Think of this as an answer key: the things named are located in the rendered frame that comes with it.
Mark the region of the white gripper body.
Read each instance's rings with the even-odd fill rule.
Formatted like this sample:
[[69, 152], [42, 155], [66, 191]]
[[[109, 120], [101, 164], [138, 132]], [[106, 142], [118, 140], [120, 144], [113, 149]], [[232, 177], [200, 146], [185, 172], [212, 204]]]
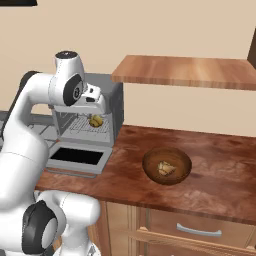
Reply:
[[103, 97], [96, 102], [86, 102], [84, 99], [77, 101], [72, 106], [55, 106], [57, 112], [78, 113], [78, 114], [104, 114], [106, 112], [106, 103]]

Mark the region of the yellow-brown bread roll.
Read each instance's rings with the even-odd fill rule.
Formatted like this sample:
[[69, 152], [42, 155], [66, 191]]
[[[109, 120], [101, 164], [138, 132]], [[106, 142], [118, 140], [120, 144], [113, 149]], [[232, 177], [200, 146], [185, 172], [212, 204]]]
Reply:
[[89, 124], [94, 128], [98, 128], [103, 124], [103, 119], [99, 115], [93, 115], [89, 120]]

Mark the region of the grey toaster oven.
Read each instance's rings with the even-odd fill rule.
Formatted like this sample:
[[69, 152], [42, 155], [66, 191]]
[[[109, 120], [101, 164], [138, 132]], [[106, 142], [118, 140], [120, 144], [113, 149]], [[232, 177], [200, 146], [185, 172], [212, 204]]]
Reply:
[[[123, 84], [121, 82], [112, 82], [109, 74], [87, 73], [85, 80], [89, 84], [95, 85], [101, 89], [101, 94], [105, 99], [106, 112], [104, 114], [78, 114], [57, 112], [52, 109], [53, 122], [57, 130], [60, 141], [82, 143], [89, 145], [99, 145], [112, 147], [118, 137], [119, 131], [124, 121], [124, 102], [123, 102]], [[99, 115], [109, 123], [109, 140], [91, 140], [83, 138], [66, 138], [63, 133], [79, 117], [85, 116], [91, 118], [93, 115]]]

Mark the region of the tan bread piece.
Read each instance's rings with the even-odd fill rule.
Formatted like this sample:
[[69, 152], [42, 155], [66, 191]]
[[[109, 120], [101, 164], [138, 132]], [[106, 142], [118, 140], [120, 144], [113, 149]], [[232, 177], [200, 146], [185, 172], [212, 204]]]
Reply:
[[170, 163], [166, 161], [161, 161], [158, 164], [157, 169], [161, 175], [168, 176], [168, 175], [171, 175], [176, 170], [176, 167], [172, 166]]

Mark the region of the brown wooden bowl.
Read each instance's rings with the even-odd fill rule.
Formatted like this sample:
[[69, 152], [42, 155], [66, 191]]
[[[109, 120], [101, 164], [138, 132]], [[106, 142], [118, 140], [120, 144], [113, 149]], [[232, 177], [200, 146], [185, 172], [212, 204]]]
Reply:
[[[166, 161], [176, 170], [168, 176], [158, 172], [158, 164]], [[173, 147], [158, 147], [149, 150], [143, 157], [142, 167], [146, 175], [154, 182], [162, 185], [175, 185], [185, 180], [192, 169], [189, 156], [180, 149]]]

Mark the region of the grey hob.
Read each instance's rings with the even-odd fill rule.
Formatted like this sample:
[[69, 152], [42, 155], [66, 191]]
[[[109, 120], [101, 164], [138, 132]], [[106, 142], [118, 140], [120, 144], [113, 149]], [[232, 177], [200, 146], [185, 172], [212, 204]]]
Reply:
[[[0, 131], [8, 112], [0, 110]], [[32, 114], [29, 128], [39, 134], [51, 148], [57, 141], [57, 133], [53, 124], [53, 118], [49, 115]]]

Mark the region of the narrow wooden cupboard panel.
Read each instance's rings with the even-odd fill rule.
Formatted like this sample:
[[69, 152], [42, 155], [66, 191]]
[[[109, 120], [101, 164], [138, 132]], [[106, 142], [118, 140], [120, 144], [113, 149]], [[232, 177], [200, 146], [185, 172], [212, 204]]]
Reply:
[[137, 207], [101, 201], [100, 238], [104, 256], [139, 256]]

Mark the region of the black overhead fitting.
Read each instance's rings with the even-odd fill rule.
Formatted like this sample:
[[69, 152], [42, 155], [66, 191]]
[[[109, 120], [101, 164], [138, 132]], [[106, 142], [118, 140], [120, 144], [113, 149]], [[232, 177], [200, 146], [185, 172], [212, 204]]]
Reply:
[[34, 7], [37, 0], [0, 0], [0, 7]]

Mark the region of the wooden drawer front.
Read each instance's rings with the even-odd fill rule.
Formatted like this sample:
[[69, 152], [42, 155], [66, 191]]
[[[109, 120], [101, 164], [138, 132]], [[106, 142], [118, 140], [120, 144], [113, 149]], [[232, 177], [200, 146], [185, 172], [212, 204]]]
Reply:
[[[182, 232], [176, 229], [177, 223], [180, 223], [187, 228], [202, 231], [214, 232], [221, 230], [222, 236], [207, 237]], [[148, 229], [155, 233], [173, 235], [240, 248], [245, 248], [248, 245], [251, 234], [254, 231], [254, 227], [247, 224], [153, 209], [151, 209], [149, 213]]]

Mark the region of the dark brown cabinet edge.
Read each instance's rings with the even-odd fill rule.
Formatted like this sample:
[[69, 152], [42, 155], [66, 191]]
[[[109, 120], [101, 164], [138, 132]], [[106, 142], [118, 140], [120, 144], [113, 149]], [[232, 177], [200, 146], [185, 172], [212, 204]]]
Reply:
[[249, 53], [247, 56], [247, 60], [251, 63], [251, 65], [256, 68], [256, 28], [254, 30], [251, 46], [249, 49]]

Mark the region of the wooden wall shelf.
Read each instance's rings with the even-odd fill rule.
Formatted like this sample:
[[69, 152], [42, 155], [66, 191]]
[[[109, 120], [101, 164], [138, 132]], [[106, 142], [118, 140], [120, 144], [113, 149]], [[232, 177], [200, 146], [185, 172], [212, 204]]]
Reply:
[[127, 55], [113, 82], [256, 91], [256, 70], [247, 60]]

